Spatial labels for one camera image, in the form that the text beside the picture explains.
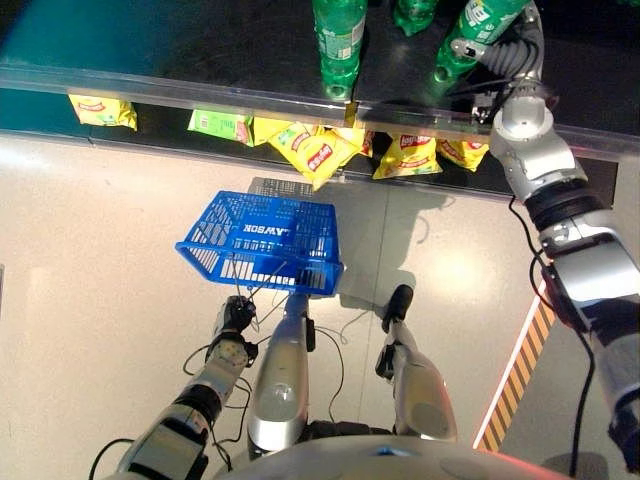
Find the blue shopping basket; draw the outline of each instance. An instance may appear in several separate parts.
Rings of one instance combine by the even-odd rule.
[[[176,249],[212,282],[333,295],[343,271],[333,205],[218,192]]]

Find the yellow and black striped tape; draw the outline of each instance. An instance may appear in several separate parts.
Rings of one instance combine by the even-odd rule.
[[[514,346],[498,391],[476,436],[474,448],[491,452],[500,449],[554,321],[553,311],[536,297]]]

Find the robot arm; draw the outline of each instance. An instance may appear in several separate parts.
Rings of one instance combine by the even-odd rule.
[[[640,271],[612,212],[588,188],[536,86],[516,87],[496,114],[491,153],[526,206],[550,264],[543,269],[558,317],[591,333],[606,400],[609,435],[638,471],[640,435]]]
[[[257,347],[241,332],[255,316],[244,297],[229,297],[218,319],[205,365],[127,450],[110,480],[199,479],[207,467],[204,448],[236,380],[256,358]]]

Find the snack package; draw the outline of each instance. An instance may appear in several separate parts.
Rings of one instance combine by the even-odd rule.
[[[456,165],[475,172],[489,150],[489,145],[476,142],[438,140],[438,153]]]
[[[251,122],[253,117],[249,115],[237,115],[235,113],[208,112],[206,110],[194,110],[187,130],[206,133],[214,137],[235,140],[250,147],[253,146]]]
[[[408,175],[440,173],[436,161],[436,139],[423,135],[391,135],[393,142],[373,174],[374,180]]]
[[[287,120],[274,120],[273,118],[253,118],[253,145],[267,143],[276,133],[281,132],[293,122]]]
[[[365,130],[364,128],[334,128],[332,130],[340,138],[358,147],[360,149],[358,153],[366,155],[367,157],[373,155],[372,145],[375,132]]]
[[[69,100],[80,123],[138,129],[138,116],[131,102],[86,95],[69,95]]]
[[[335,132],[302,123],[294,123],[274,135],[269,143],[311,182],[314,191],[358,153],[358,147]]]

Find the soda bottle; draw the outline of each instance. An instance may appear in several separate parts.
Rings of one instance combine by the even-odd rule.
[[[322,81],[332,98],[351,96],[366,12],[367,0],[313,0]]]
[[[447,35],[436,57],[434,79],[453,85],[463,73],[471,70],[475,60],[457,56],[451,40],[467,38],[490,45],[518,16],[529,0],[469,0],[453,30]]]
[[[393,9],[393,23],[407,37],[424,30],[433,20],[438,0],[398,0]]]

